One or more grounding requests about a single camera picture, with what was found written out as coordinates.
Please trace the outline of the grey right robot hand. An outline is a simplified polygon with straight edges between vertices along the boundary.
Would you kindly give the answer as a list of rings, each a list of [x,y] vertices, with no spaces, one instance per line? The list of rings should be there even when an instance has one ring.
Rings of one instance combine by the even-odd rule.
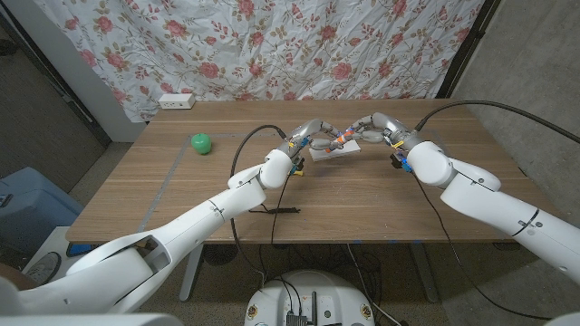
[[[353,133],[354,139],[370,143],[385,143],[399,150],[412,150],[423,139],[418,132],[409,129],[394,117],[375,112],[354,122],[347,128]]]

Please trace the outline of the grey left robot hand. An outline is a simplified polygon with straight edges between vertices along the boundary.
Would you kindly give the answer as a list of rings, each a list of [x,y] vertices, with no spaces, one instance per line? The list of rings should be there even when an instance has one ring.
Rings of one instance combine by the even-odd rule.
[[[314,139],[313,135],[319,132],[327,134],[331,139]],[[341,136],[341,131],[330,123],[313,119],[291,131],[278,149],[289,158],[296,157],[306,145],[313,150],[333,151],[343,148],[343,144],[339,141]]]

